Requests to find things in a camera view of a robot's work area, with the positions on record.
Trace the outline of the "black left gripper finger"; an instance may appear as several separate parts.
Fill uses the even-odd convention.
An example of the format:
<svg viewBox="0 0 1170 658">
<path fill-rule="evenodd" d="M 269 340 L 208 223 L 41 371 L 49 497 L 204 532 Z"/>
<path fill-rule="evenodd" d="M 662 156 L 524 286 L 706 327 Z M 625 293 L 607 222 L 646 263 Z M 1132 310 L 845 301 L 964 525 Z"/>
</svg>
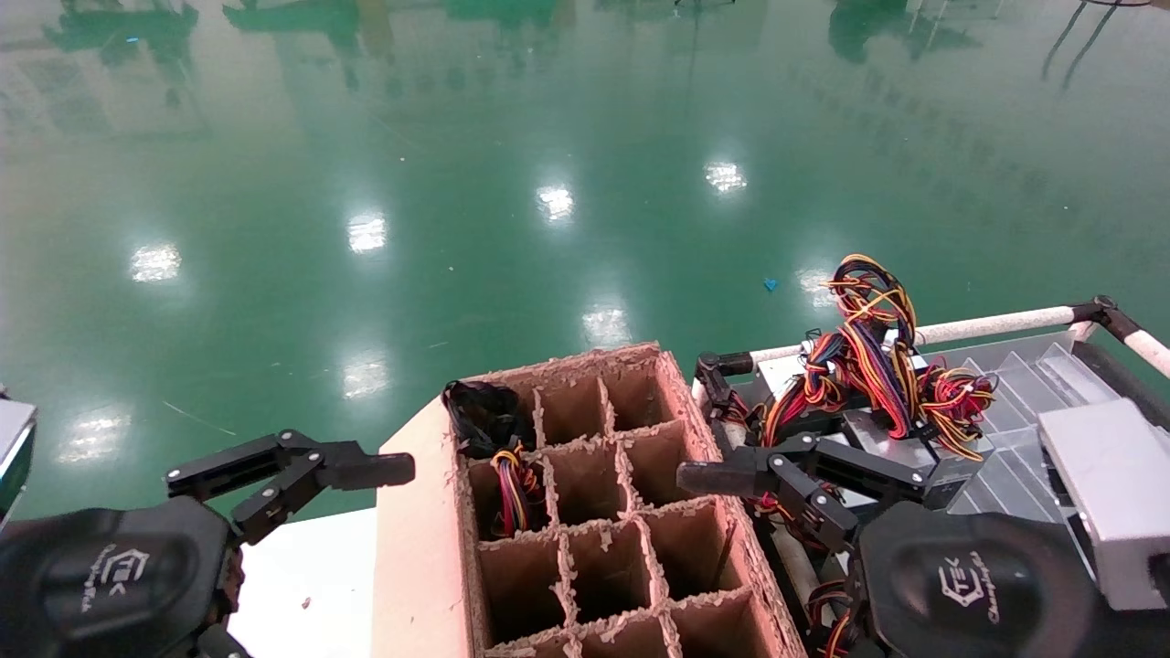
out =
<svg viewBox="0 0 1170 658">
<path fill-rule="evenodd" d="M 165 484 L 168 496 L 200 503 L 259 484 L 229 514 L 239 541 L 255 544 L 324 491 L 377 491 L 414 478 L 408 453 L 369 454 L 355 441 L 322 443 L 300 430 L 278 430 L 176 466 Z"/>
</svg>

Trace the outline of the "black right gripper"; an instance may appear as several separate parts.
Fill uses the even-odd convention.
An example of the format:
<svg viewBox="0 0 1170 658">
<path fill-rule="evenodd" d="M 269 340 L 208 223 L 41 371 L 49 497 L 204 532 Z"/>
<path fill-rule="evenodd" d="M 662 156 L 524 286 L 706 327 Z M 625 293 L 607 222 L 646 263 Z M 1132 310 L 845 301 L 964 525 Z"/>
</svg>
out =
<svg viewBox="0 0 1170 658">
<path fill-rule="evenodd" d="M 772 505 L 824 550 L 856 546 L 853 657 L 1078 657 L 1108 615 L 1062 525 L 928 510 L 917 505 L 923 471 L 832 439 L 799 436 L 736 447 L 723 462 L 681 462 L 676 484 Z M 860 532 L 823 484 L 895 505 Z"/>
</svg>

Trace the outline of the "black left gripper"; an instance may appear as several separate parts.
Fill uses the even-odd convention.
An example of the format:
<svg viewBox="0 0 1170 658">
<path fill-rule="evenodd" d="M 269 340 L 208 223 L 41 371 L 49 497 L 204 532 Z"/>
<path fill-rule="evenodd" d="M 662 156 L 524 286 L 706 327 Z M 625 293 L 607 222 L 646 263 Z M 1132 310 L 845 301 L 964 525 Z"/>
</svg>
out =
<svg viewBox="0 0 1170 658">
<path fill-rule="evenodd" d="M 250 658 L 238 534 L 191 496 L 5 525 L 5 657 Z"/>
</svg>

